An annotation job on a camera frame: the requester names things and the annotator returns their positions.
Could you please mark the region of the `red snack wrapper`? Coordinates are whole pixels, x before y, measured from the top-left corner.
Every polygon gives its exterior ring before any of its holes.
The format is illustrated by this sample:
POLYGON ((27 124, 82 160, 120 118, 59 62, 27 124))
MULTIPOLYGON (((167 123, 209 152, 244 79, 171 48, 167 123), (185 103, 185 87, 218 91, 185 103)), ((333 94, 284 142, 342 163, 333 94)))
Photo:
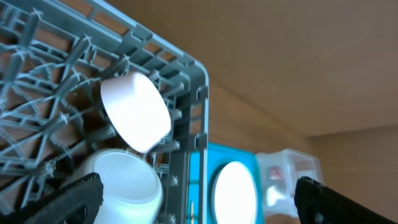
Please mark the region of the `red snack wrapper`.
POLYGON ((283 172, 279 166, 273 166, 269 168, 269 179, 273 181, 281 181, 284 179, 283 172))

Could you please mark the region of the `grey-white bowl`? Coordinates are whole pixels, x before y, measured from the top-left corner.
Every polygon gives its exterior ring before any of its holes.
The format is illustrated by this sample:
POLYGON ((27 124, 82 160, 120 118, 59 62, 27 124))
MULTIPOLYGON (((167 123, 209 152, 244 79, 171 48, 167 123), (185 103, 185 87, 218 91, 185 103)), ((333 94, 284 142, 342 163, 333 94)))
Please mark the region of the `grey-white bowl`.
POLYGON ((92 172, 103 183, 103 203, 94 224, 155 223, 163 190, 148 162, 122 149, 102 149, 86 158, 62 185, 92 172))

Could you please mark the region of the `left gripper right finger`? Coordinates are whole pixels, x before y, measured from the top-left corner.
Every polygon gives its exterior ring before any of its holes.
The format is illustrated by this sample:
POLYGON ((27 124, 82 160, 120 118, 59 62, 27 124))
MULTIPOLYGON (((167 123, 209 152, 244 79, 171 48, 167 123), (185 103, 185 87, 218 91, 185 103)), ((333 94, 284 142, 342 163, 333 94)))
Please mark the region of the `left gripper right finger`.
POLYGON ((307 176, 297 180, 294 203, 301 224, 395 224, 307 176))

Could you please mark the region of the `white tissue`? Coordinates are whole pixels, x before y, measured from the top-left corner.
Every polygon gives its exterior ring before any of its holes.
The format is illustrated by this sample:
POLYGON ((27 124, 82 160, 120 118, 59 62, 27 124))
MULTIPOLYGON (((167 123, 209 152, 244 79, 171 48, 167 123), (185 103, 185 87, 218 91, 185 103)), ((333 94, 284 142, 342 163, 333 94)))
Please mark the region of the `white tissue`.
POLYGON ((269 207, 274 206, 278 200, 285 199, 285 195, 275 185, 266 190, 266 202, 269 207))

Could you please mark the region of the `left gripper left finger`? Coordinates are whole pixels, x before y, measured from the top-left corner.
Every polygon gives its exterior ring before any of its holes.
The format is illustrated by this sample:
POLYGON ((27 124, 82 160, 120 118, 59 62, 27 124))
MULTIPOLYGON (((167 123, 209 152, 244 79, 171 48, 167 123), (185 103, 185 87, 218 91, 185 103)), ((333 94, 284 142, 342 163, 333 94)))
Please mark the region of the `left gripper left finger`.
POLYGON ((103 183, 92 172, 16 212, 1 215, 1 223, 93 223, 103 203, 103 183))

